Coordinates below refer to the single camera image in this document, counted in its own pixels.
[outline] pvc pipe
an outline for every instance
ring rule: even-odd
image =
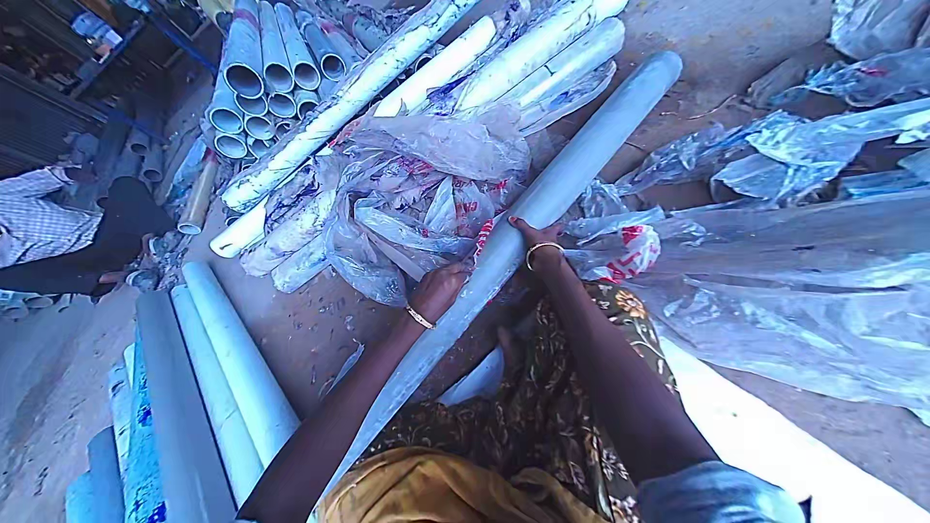
[[[204,399],[206,414],[209,416],[210,426],[213,427],[223,468],[230,481],[232,496],[236,505],[242,506],[255,484],[259,482],[265,467],[261,465],[259,453],[248,434],[246,422],[235,403],[233,391],[226,382],[213,343],[206,334],[186,285],[178,285],[171,289],[171,302],[174,303],[187,354],[197,377],[200,396]]]
[[[507,214],[520,216],[538,228],[558,220],[661,100],[681,71],[681,58],[670,51],[646,59],[617,87]],[[324,495],[362,455],[523,261],[526,251],[523,238],[506,219],[507,216],[501,217],[501,222],[491,231],[468,283],[436,322],[436,329],[427,330],[419,337],[385,383],[339,469],[329,480]]]
[[[297,28],[294,11],[287,4],[280,3],[274,5],[274,13],[278,17],[278,27],[285,42],[287,61],[290,63],[294,83],[303,89],[320,87],[320,70],[316,67],[313,55],[310,54]]]
[[[213,195],[213,181],[217,178],[219,160],[213,151],[206,152],[203,170],[197,176],[191,189],[191,195],[184,204],[184,210],[178,220],[178,231],[186,235],[199,235],[204,230],[206,210],[210,207]]]
[[[265,92],[262,80],[261,31],[259,29],[259,3],[255,0],[235,0],[229,36],[223,46],[219,64],[226,84],[236,94],[255,99]]]
[[[290,294],[328,266],[326,235],[320,234],[272,269],[274,288]]]
[[[169,517],[173,513],[180,520],[204,523],[233,520],[233,497],[204,404],[197,401],[200,391],[168,293],[142,293],[136,300],[136,322]]]
[[[619,53],[625,33],[626,28],[620,19],[602,21],[536,69],[504,97],[524,108],[555,96]]]
[[[383,46],[365,60],[339,88],[338,96],[310,122],[301,122],[300,132],[288,135],[284,146],[260,159],[249,170],[233,178],[222,194],[223,203],[245,211],[297,170],[307,157],[361,111],[391,80],[428,49],[478,0],[431,0]]]
[[[120,361],[107,374],[107,386],[110,393],[110,413],[113,415],[113,437],[116,441],[116,459],[119,462],[119,476],[122,485],[126,484],[126,471],[129,470],[129,419],[132,416],[132,385],[126,364]]]
[[[458,110],[497,100],[601,20],[618,14],[627,0],[573,0],[558,6],[482,67],[465,86]]]
[[[213,139],[213,146],[217,150],[217,153],[232,158],[233,160],[244,158],[246,157],[246,153],[248,153],[246,141],[241,133],[226,134],[218,132],[217,137]]]
[[[112,426],[98,432],[87,443],[87,460],[90,462],[90,486],[94,492],[94,513],[98,523],[123,523],[126,517],[123,481],[120,479]]]
[[[281,38],[278,17],[274,7],[266,0],[259,2],[259,23],[261,25],[261,61],[265,68],[265,86],[269,93],[286,93],[294,88],[294,76],[287,61],[285,42]]]
[[[247,213],[210,240],[210,250],[223,258],[235,258],[242,249],[265,236],[265,203],[263,198]]]
[[[195,261],[185,263],[181,271],[261,464],[267,467],[297,430],[297,415],[210,268]]]
[[[297,104],[290,93],[274,93],[268,97],[268,111],[279,118],[293,118],[297,115]]]
[[[307,40],[307,46],[316,58],[316,63],[320,66],[320,73],[334,82],[338,82],[345,77],[345,61],[336,51],[333,42],[326,38],[326,34],[320,28],[320,22],[317,18],[306,14],[300,16],[300,31]]]
[[[66,523],[99,523],[94,512],[94,487],[89,472],[76,477],[64,491],[64,520]]]
[[[210,100],[209,107],[206,108],[206,120],[216,130],[229,134],[242,132],[243,111],[236,104],[236,96],[225,80],[217,79],[217,84],[213,88],[213,98]]]
[[[274,136],[274,124],[272,118],[268,115],[255,116],[250,114],[246,117],[246,133],[249,136],[259,140],[268,140]]]
[[[242,95],[235,95],[235,105],[243,114],[243,129],[246,127],[246,116],[264,116],[268,113],[268,99],[264,96],[258,98],[246,98]]]
[[[444,86],[481,56],[494,41],[498,30],[491,17],[483,16],[465,30],[436,60],[430,60],[407,78],[401,86],[384,97],[375,116],[397,116],[401,107],[409,112],[426,101],[430,89]]]
[[[320,95],[313,91],[295,91],[294,102],[297,104],[298,118],[303,118],[320,105]]]
[[[154,145],[142,158],[142,178],[146,181],[161,181],[165,177],[165,150]]]
[[[321,191],[307,205],[274,228],[239,258],[247,275],[264,276],[323,232],[336,204],[336,190]]]

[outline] white pvc pipe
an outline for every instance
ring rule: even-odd
[[[229,134],[242,132],[242,109],[236,105],[235,97],[236,94],[230,89],[229,84],[222,78],[218,78],[213,90],[213,99],[210,101],[210,106],[206,108],[206,119],[218,131]]]
[[[116,457],[116,442],[111,426],[101,430],[87,443],[90,462],[90,485],[94,491],[94,513],[99,523],[123,523],[123,481]]]
[[[270,140],[274,136],[272,119],[273,117],[268,114],[263,116],[250,114],[246,117],[246,133],[260,140]]]
[[[559,51],[601,20],[618,14],[626,5],[627,0],[574,0],[561,4],[478,70],[465,86],[457,109],[479,107],[500,98]]]
[[[242,249],[265,236],[265,203],[263,198],[239,220],[230,224],[223,232],[210,240],[210,250],[223,258],[235,258]]]
[[[320,105],[320,95],[313,91],[296,91],[294,102],[297,104],[298,118],[303,118]]]
[[[266,0],[259,2],[261,25],[261,61],[264,63],[265,86],[269,93],[286,93],[294,88],[294,76],[287,61],[285,42],[281,38],[278,17]]]
[[[76,477],[64,492],[65,523],[100,523],[94,512],[94,486],[90,473]]]
[[[562,92],[619,53],[625,33],[626,28],[620,19],[602,21],[536,69],[504,98],[516,101],[519,107],[526,107]]]
[[[255,450],[267,467],[297,430],[297,415],[210,268],[189,262],[181,271]]]
[[[280,118],[293,118],[297,115],[297,104],[290,93],[274,93],[268,97],[268,111]]]
[[[431,0],[377,51],[368,56],[327,100],[325,109],[309,122],[301,122],[299,133],[291,133],[275,154],[262,158],[249,170],[233,178],[222,194],[227,207],[245,211],[277,184],[290,176],[326,140],[361,111],[388,83],[428,49],[478,0]]]
[[[661,100],[681,71],[682,61],[675,53],[662,51],[646,59],[617,87],[507,214],[520,216],[538,228],[558,220]],[[526,245],[520,232],[506,219],[507,216],[501,217],[492,230],[469,281],[436,322],[436,329],[427,330],[419,337],[378,394],[326,491],[332,489],[362,455],[436,362],[523,262]]]
[[[290,294],[328,266],[326,235],[320,234],[272,269],[274,288]]]
[[[213,427],[213,436],[217,440],[219,456],[223,460],[232,495],[236,504],[242,506],[265,468],[261,465],[252,436],[248,434],[246,422],[236,405],[233,391],[226,382],[213,343],[210,342],[186,285],[171,289],[171,302],[174,303],[187,354],[197,377],[210,426]]]
[[[219,70],[229,87],[245,98],[258,98],[265,91],[258,49],[261,49],[259,4],[255,0],[235,0]]]
[[[478,19],[435,60],[430,60],[391,92],[375,109],[375,116],[397,116],[401,107],[414,111],[426,101],[430,89],[444,86],[472,64],[494,41],[498,30],[491,17]]]
[[[218,132],[217,137],[213,139],[213,146],[217,153],[232,159],[244,158],[248,152],[246,141],[241,133],[226,134]]]
[[[243,129],[246,127],[246,116],[264,116],[268,113],[268,99],[264,96],[258,98],[246,98],[242,95],[235,95],[235,105],[242,112]]]
[[[285,42],[287,61],[290,63],[294,83],[303,89],[320,87],[320,70],[316,67],[313,55],[310,54],[307,44],[303,41],[303,35],[297,28],[294,11],[282,2],[274,5],[274,13],[278,17],[278,27]]]

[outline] stack of pipes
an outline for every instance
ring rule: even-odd
[[[434,0],[423,11],[431,7],[438,10],[441,4],[441,1]],[[445,8],[451,9],[454,5],[446,3]],[[463,13],[470,6],[458,5],[458,9]],[[554,96],[565,92],[579,79],[603,72],[604,81],[599,88],[606,88],[616,70],[612,57],[623,45],[625,28],[616,16],[625,6],[626,0],[562,2],[548,13],[537,16],[522,36],[515,39],[512,36],[520,32],[508,28],[505,20],[518,19],[519,16],[509,12],[501,16],[484,16],[448,47],[442,48],[434,57],[426,58],[422,53],[434,40],[419,40],[415,52],[399,52],[418,36],[416,28],[406,24],[365,61],[359,68],[361,74],[353,76],[356,82],[349,82],[341,88],[341,97],[328,104],[326,111],[314,114],[315,118],[310,122],[302,121],[299,131],[284,139],[285,147],[277,147],[231,181],[221,197],[228,207],[244,212],[245,216],[220,233],[211,242],[211,247],[227,258],[237,256],[248,247],[247,254],[252,259],[277,260],[276,266],[263,266],[258,274],[270,274],[279,290],[296,290],[327,266],[318,227],[320,220],[304,216],[308,212],[319,212],[317,209],[325,206],[306,206],[289,220],[276,224],[276,230],[268,231],[271,227],[265,224],[264,204],[268,194],[287,184],[293,173],[307,162],[308,156],[316,153],[316,149],[348,121],[348,118],[330,118],[329,113],[335,112],[340,105],[352,106],[352,88],[357,86],[360,76],[381,65],[379,59],[386,61],[390,58],[400,62],[400,67],[392,70],[394,77],[416,61],[419,61],[419,67],[385,96],[373,113],[375,117],[396,116],[402,108],[406,108],[408,114],[427,113],[431,109],[427,95],[432,90],[454,85],[468,76],[454,91],[457,96],[455,111],[506,101],[521,110],[521,127],[525,134],[529,134],[580,106],[573,105],[561,113],[553,113],[550,104]],[[508,8],[526,9],[522,5]],[[447,26],[437,27],[436,32],[441,35],[446,29]],[[369,78],[375,85],[366,92],[371,93],[368,99],[373,99],[393,79],[389,74],[380,76],[377,83]],[[594,90],[583,102],[592,100],[601,90]],[[351,116],[354,111],[343,113]],[[328,151],[325,148],[318,154],[327,154]]]
[[[361,61],[329,20],[285,3],[236,0],[206,110],[214,149],[250,163],[261,158]]]

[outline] pipe opening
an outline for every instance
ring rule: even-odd
[[[268,113],[268,101],[266,101],[263,96],[259,96],[258,98],[246,98],[237,94],[235,95],[235,103],[239,106],[239,109],[242,109],[242,112],[246,114],[261,116]]]
[[[269,63],[265,66],[265,81],[268,82],[269,90],[277,92],[286,93],[294,88],[294,78],[280,63]]]
[[[282,118],[290,118],[297,114],[297,105],[294,104],[294,100],[282,93],[274,93],[268,98],[268,109],[272,114]]]
[[[225,107],[218,107],[210,112],[210,123],[217,129],[235,134],[242,131],[242,118],[233,110]]]
[[[226,68],[226,83],[246,98],[257,98],[264,90],[259,74],[241,63]]]
[[[246,145],[234,136],[217,136],[214,143],[218,151],[230,158],[241,158],[246,155]]]
[[[246,119],[246,131],[255,138],[270,138],[274,136],[272,123],[261,116],[249,116]]]
[[[320,67],[323,68],[323,74],[330,80],[341,80],[346,74],[346,64],[337,55],[329,54],[320,61]]]
[[[320,87],[320,72],[311,63],[302,61],[294,66],[294,82],[300,88],[314,90]]]

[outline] gold bracelet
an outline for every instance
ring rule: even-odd
[[[426,319],[425,317],[419,315],[419,313],[418,313],[417,311],[413,310],[413,307],[411,307],[410,305],[407,305],[406,310],[410,313],[411,316],[413,316],[413,319],[415,319],[415,320],[417,321],[417,323],[421,324],[423,327],[425,327],[425,328],[427,328],[427,329],[429,329],[429,330],[433,330],[433,329],[436,328],[435,325],[433,325],[432,323],[430,323],[430,320],[428,320],[428,319]]]
[[[542,243],[537,243],[537,244],[534,245],[533,247],[529,248],[529,250],[526,252],[526,268],[529,269],[530,271],[533,270],[533,266],[529,264],[529,257],[530,257],[531,254],[533,254],[533,251],[535,251],[536,249],[538,249],[538,248],[540,248],[540,247],[555,247],[555,248],[559,249],[559,252],[561,252],[562,254],[565,254],[565,249],[564,249],[561,245],[559,245],[559,244],[557,244],[557,243],[555,243],[555,242],[542,242]]]

